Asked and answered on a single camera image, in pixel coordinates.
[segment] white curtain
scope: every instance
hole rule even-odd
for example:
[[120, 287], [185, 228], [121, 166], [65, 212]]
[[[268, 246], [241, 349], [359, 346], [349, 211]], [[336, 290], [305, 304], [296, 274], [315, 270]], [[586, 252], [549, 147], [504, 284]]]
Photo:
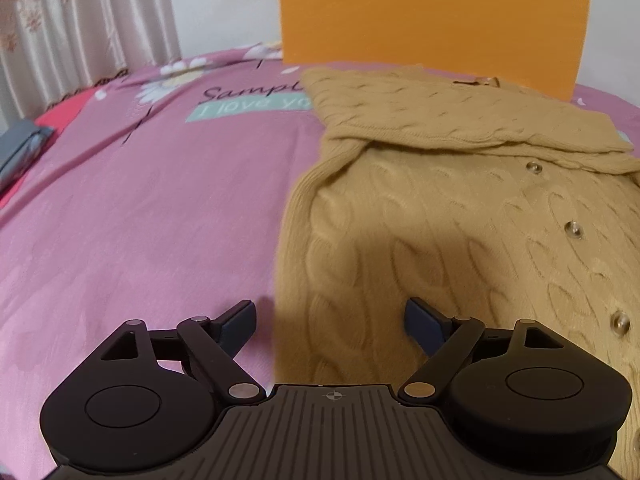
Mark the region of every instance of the white curtain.
[[5, 123], [125, 70], [179, 57], [170, 0], [0, 0]]

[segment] yellow sweater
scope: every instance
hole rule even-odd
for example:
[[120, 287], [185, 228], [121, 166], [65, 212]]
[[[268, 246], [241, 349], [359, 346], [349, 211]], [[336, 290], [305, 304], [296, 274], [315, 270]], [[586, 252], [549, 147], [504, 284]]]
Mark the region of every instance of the yellow sweater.
[[276, 380], [397, 388], [425, 359], [402, 328], [410, 296], [491, 327], [537, 319], [631, 382], [612, 466], [636, 480], [638, 331], [610, 318], [640, 319], [640, 160], [610, 119], [421, 70], [303, 84], [326, 132], [283, 222]]

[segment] gray object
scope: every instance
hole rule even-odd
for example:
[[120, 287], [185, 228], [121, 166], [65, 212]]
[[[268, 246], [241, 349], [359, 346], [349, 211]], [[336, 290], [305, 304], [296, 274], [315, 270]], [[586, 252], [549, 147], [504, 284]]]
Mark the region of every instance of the gray object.
[[0, 134], [0, 192], [3, 192], [38, 158], [53, 128], [23, 119]]
[[[47, 480], [108, 479], [69, 466]], [[187, 456], [120, 479], [540, 480], [488, 463], [453, 437], [433, 408], [411, 408], [386, 386], [280, 386], [236, 406]], [[604, 466], [545, 480], [619, 480]]]

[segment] orange board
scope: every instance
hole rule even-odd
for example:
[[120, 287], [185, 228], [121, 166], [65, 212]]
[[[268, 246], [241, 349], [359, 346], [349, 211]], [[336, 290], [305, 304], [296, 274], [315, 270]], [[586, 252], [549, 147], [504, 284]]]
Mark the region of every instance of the orange board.
[[280, 0], [286, 62], [422, 64], [568, 100], [589, 0]]

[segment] purple bedspread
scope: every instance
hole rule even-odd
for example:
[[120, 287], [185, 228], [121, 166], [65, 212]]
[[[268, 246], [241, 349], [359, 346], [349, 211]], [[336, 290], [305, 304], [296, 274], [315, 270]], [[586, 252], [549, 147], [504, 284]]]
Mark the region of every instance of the purple bedspread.
[[[252, 299], [237, 361], [271, 386], [280, 219], [322, 134], [300, 70], [275, 57], [231, 50], [111, 83], [0, 210], [0, 461], [18, 480], [54, 466], [45, 398], [126, 319], [172, 328]], [[574, 102], [640, 148], [638, 108], [579, 86]]]

